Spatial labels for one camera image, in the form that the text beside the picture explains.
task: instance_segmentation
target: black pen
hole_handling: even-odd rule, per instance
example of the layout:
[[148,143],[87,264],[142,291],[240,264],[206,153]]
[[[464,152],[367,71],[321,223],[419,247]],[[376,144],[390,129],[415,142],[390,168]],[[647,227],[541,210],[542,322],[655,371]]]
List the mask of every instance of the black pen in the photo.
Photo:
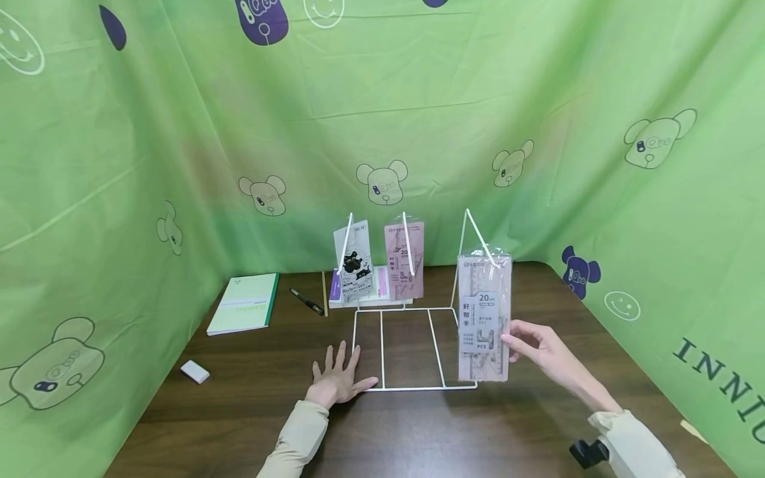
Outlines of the black pen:
[[305,297],[303,297],[302,295],[300,295],[300,292],[296,291],[295,289],[290,289],[289,291],[290,291],[290,292],[291,292],[291,293],[292,293],[292,294],[293,294],[295,297],[297,297],[298,299],[300,299],[300,300],[303,302],[303,304],[306,304],[306,305],[307,305],[307,306],[309,306],[311,309],[313,309],[313,311],[314,311],[314,312],[316,312],[316,313],[317,313],[317,314],[319,314],[319,315],[324,315],[324,309],[322,309],[321,307],[317,306],[317,305],[316,305],[316,304],[314,304],[313,302],[309,301],[307,298],[305,298]]

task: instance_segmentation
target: pink ruler package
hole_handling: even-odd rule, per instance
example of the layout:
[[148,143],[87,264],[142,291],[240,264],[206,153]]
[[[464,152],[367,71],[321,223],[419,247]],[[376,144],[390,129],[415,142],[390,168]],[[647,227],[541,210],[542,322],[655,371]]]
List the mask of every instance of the pink ruler package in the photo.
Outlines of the pink ruler package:
[[[416,299],[424,295],[422,269],[425,257],[425,223],[407,223],[409,246],[406,247],[406,234],[403,224],[385,226],[385,248],[388,252],[388,276],[390,281],[390,299],[402,301]],[[409,255],[415,276],[409,270]]]

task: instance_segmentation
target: finger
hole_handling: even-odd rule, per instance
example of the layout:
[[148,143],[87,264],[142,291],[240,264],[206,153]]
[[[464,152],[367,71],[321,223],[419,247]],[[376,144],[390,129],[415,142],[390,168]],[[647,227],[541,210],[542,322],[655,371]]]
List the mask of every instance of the finger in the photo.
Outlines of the finger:
[[337,360],[335,361],[335,370],[343,370],[343,364],[345,363],[345,340],[340,342],[340,346],[337,348]]
[[353,392],[353,396],[356,396],[371,389],[373,386],[377,385],[377,382],[379,382],[377,377],[369,377],[368,379],[354,383],[350,389]]
[[512,335],[508,333],[503,333],[502,335],[500,335],[500,340],[506,343],[507,346],[509,346],[515,352],[518,352],[523,356],[529,357],[531,360],[534,361],[534,363],[537,362],[537,356],[539,354],[539,351],[535,349],[534,347],[530,346],[528,343],[519,339],[518,337],[513,337]]
[[359,357],[361,356],[361,347],[356,346],[353,348],[353,354],[350,356],[350,359],[348,360],[348,367],[346,370],[350,370],[351,372],[356,372],[356,365],[359,364]]
[[314,361],[314,382],[321,378],[321,369],[319,368],[319,362]]
[[324,371],[332,370],[332,346],[327,347],[327,357],[324,358]]
[[542,339],[549,338],[550,332],[552,329],[544,325],[532,324],[523,320],[510,321],[510,333],[515,336],[525,333],[541,342]]

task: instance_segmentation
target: left hand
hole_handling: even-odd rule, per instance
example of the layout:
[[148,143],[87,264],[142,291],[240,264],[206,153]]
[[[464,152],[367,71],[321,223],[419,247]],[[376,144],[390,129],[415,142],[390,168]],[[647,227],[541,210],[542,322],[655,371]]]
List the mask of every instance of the left hand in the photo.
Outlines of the left hand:
[[345,340],[340,342],[337,349],[337,360],[332,358],[332,346],[327,347],[327,357],[324,359],[324,373],[319,363],[314,362],[314,384],[305,395],[307,402],[313,402],[329,410],[336,403],[349,402],[356,395],[366,392],[377,385],[377,377],[369,377],[360,382],[353,382],[356,375],[356,365],[359,363],[361,347],[353,349],[353,355],[348,360],[348,367],[343,370],[345,362]]

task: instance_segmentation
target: wooden table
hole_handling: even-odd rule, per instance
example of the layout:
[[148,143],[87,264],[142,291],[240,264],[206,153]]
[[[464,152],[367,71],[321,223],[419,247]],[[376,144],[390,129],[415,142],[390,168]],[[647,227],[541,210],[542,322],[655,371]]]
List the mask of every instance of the wooden table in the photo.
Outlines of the wooden table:
[[[453,280],[454,267],[425,269],[427,297],[416,305],[448,306]],[[204,331],[217,302],[211,307],[106,476],[258,473],[311,383],[311,363],[322,363],[327,345],[350,342],[353,334],[353,309],[319,317],[290,287],[321,301],[321,274],[282,275],[266,330],[208,337]],[[514,265],[513,316],[553,327],[687,476],[734,476],[680,427],[681,415],[546,265]],[[454,318],[438,313],[434,323],[450,382],[457,370]],[[363,351],[357,376],[379,376],[378,314],[360,314],[358,338]],[[386,313],[384,340],[388,387],[440,384],[426,313]],[[188,359],[210,371],[203,385],[179,371]],[[596,438],[587,416],[576,398],[524,360],[511,366],[507,383],[482,383],[475,391],[368,393],[336,405],[324,444],[303,476],[614,476],[605,463],[585,472],[568,453],[574,440]]]

